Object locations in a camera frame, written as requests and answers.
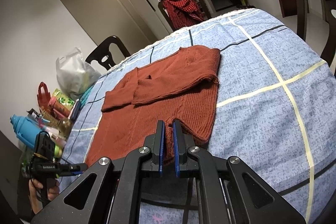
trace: blue bottle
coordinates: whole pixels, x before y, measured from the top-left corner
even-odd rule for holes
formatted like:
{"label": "blue bottle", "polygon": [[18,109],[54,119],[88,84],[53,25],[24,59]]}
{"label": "blue bottle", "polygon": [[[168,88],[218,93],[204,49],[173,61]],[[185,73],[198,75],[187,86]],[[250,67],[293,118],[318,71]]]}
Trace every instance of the blue bottle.
{"label": "blue bottle", "polygon": [[13,115],[10,118],[16,137],[30,149],[34,149],[36,135],[41,129],[31,119],[24,116]]}

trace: blue tablecloth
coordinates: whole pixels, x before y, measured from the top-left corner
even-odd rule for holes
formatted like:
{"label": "blue tablecloth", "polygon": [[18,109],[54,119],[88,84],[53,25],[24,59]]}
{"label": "blue tablecloth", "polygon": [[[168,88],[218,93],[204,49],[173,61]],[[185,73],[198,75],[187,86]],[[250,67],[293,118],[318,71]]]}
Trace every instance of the blue tablecloth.
{"label": "blue tablecloth", "polygon": [[[336,80],[304,41],[262,10],[234,11],[183,28],[113,67],[92,88],[63,157],[85,160],[105,92],[127,72],[191,45],[221,49],[208,150],[222,158],[239,156],[311,223],[336,189]],[[74,179],[62,178],[61,189]],[[186,205],[188,183],[192,200]],[[140,223],[181,223],[183,214],[198,223],[195,192],[192,180],[144,181]]]}

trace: refrigerator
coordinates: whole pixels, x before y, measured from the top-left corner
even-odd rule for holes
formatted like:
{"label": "refrigerator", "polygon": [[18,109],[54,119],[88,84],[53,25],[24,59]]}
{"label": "refrigerator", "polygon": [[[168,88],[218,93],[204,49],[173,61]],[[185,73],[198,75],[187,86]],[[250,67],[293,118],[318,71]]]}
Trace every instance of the refrigerator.
{"label": "refrigerator", "polygon": [[[133,54],[172,33],[158,0],[61,1],[97,45],[116,35]],[[117,64],[124,59],[116,47],[110,51]]]}

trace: rust-colored sweater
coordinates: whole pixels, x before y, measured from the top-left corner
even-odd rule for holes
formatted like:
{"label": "rust-colored sweater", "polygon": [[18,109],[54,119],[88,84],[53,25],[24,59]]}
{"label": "rust-colored sweater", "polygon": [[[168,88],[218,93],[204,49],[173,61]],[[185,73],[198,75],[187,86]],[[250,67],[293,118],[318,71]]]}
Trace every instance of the rust-colored sweater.
{"label": "rust-colored sweater", "polygon": [[215,118],[219,62],[219,49],[192,46],[127,73],[106,92],[87,164],[103,156],[125,157],[155,133],[158,120],[165,121],[165,160],[174,156],[174,119],[197,144],[206,143]]}

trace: human hand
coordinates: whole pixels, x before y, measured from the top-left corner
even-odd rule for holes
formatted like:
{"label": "human hand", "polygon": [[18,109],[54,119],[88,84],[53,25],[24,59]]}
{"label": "human hand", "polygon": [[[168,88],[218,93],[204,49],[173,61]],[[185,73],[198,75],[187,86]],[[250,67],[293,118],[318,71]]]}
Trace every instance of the human hand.
{"label": "human hand", "polygon": [[[40,203],[37,199],[36,189],[42,189],[42,188],[43,185],[38,180],[36,179],[29,180],[30,204],[34,214],[37,214],[41,210]],[[56,180],[55,186],[48,189],[48,200],[52,201],[58,195],[59,195],[59,181]]]}

